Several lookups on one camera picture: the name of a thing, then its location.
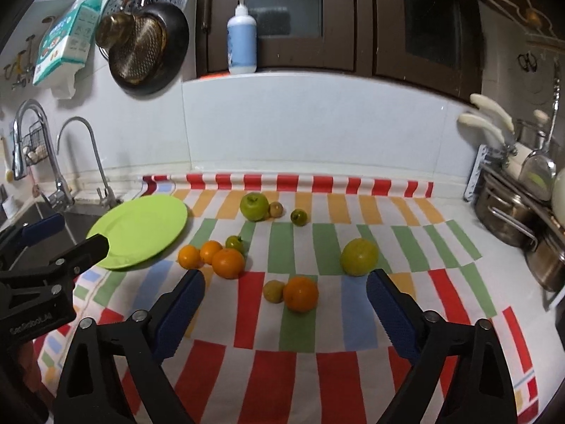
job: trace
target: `plate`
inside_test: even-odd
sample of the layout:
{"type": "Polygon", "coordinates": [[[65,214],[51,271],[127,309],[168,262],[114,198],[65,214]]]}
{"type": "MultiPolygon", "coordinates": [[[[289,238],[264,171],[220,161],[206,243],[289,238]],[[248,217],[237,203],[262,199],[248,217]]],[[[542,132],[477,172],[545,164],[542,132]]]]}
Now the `plate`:
{"type": "Polygon", "coordinates": [[[117,270],[149,259],[169,246],[183,230],[188,209],[166,195],[144,196],[113,208],[100,217],[87,238],[108,239],[108,256],[98,266],[117,270]]]}

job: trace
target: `striped tablecloth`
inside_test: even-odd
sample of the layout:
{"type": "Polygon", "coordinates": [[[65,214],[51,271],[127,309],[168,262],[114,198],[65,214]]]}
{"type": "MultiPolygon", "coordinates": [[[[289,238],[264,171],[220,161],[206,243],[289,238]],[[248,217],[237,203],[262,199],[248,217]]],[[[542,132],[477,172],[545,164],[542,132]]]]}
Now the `striped tablecloth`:
{"type": "MultiPolygon", "coordinates": [[[[264,193],[284,205],[285,216],[251,223],[238,210],[245,190],[220,183],[221,177],[213,189],[189,179],[182,184],[156,178],[146,178],[139,194],[182,199],[191,209],[185,232],[145,267],[129,272],[95,267],[78,279],[77,319],[36,342],[43,380],[53,392],[81,318],[111,323],[150,308],[183,276],[175,262],[181,246],[200,247],[209,239],[224,242],[239,234],[250,243],[245,274],[229,281],[202,269],[206,296],[176,355],[163,364],[190,415],[216,424],[374,423],[409,364],[396,354],[367,301],[366,277],[349,277],[340,269],[341,249],[365,237],[379,246],[378,266],[422,309],[436,310],[451,322],[493,321],[510,368],[519,422],[538,414],[536,377],[512,307],[493,304],[481,277],[481,251],[424,197],[431,188],[416,198],[372,195],[371,187],[368,194],[347,194],[334,189],[337,184],[324,185],[322,192],[312,183],[306,190],[281,186],[264,193]],[[289,221],[295,207],[310,215],[302,228],[289,221]],[[308,276],[320,290],[317,309],[306,315],[262,298],[265,282],[286,282],[293,275],[308,276]]],[[[401,195],[417,195],[417,186],[403,187],[401,195]]],[[[434,421],[453,368],[450,358],[423,422],[434,421]]],[[[118,370],[138,422],[150,422],[125,361],[118,361],[118,370]]]]}

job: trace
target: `stainless steel sink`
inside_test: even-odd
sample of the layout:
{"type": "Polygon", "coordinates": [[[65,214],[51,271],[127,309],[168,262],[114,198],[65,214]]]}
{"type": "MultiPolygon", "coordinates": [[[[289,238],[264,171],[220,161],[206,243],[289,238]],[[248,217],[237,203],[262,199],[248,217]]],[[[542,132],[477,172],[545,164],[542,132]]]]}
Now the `stainless steel sink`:
{"type": "MultiPolygon", "coordinates": [[[[26,248],[14,262],[12,269],[29,269],[47,265],[50,259],[85,239],[91,227],[106,212],[107,208],[99,205],[81,203],[75,203],[69,210],[60,212],[65,219],[65,229],[33,247],[26,248]]],[[[35,223],[53,213],[54,211],[47,204],[38,202],[23,213],[16,222],[16,226],[35,223]]]]}

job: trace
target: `curved faucet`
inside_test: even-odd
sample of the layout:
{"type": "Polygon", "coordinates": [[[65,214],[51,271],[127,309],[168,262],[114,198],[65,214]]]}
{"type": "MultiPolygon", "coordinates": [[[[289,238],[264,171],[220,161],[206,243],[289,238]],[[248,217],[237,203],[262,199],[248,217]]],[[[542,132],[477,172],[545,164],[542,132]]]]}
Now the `curved faucet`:
{"type": "Polygon", "coordinates": [[[94,138],[94,131],[92,130],[92,126],[90,123],[81,116],[73,116],[69,118],[67,121],[63,123],[61,126],[61,130],[59,131],[59,135],[57,135],[57,154],[59,154],[60,143],[61,143],[61,135],[63,134],[63,129],[72,121],[80,121],[87,127],[88,132],[90,134],[90,141],[92,142],[92,148],[94,149],[94,157],[96,158],[96,164],[98,164],[98,170],[100,171],[100,175],[102,177],[102,182],[104,183],[104,191],[106,194],[106,198],[102,197],[102,193],[100,192],[100,188],[97,188],[98,195],[100,196],[100,201],[103,205],[108,206],[109,208],[116,207],[119,204],[119,201],[114,196],[114,192],[112,188],[110,188],[108,184],[108,180],[106,179],[106,174],[104,173],[104,169],[102,168],[102,162],[100,161],[100,154],[98,154],[98,146],[96,145],[96,139],[94,138]]]}
{"type": "Polygon", "coordinates": [[[57,189],[49,196],[49,198],[47,198],[49,204],[53,208],[70,207],[74,204],[74,200],[71,196],[69,185],[67,185],[67,181],[63,177],[61,169],[59,168],[59,163],[57,162],[57,156],[53,149],[53,142],[49,131],[49,123],[47,122],[47,115],[39,102],[35,99],[28,99],[22,103],[22,105],[18,108],[18,111],[16,111],[16,117],[13,120],[13,178],[21,180],[27,175],[27,164],[25,162],[25,155],[22,148],[22,119],[27,110],[32,110],[41,124],[43,139],[45,140],[45,146],[47,148],[47,156],[49,157],[51,169],[55,175],[55,186],[57,189]]]}

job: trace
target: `silver bolt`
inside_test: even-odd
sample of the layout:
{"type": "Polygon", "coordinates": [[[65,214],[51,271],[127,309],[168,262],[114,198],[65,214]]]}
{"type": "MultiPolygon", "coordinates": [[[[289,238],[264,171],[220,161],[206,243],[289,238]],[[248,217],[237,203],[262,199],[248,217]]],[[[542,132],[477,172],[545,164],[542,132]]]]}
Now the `silver bolt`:
{"type": "Polygon", "coordinates": [[[141,322],[142,320],[145,320],[145,318],[147,317],[147,314],[148,314],[147,311],[145,311],[143,309],[139,309],[132,314],[132,319],[135,322],[141,322]]]}
{"type": "Polygon", "coordinates": [[[78,323],[78,326],[79,326],[80,328],[88,328],[88,327],[90,327],[90,326],[92,325],[92,322],[94,322],[94,320],[92,320],[91,317],[85,317],[83,320],[81,320],[81,321],[78,323]]]}
{"type": "Polygon", "coordinates": [[[478,322],[478,326],[481,328],[484,328],[485,330],[490,330],[493,325],[490,323],[490,321],[486,320],[486,319],[481,319],[478,322]]]}
{"type": "Polygon", "coordinates": [[[440,314],[436,313],[436,311],[426,311],[424,313],[424,319],[426,319],[428,322],[439,322],[441,319],[440,314]]]}

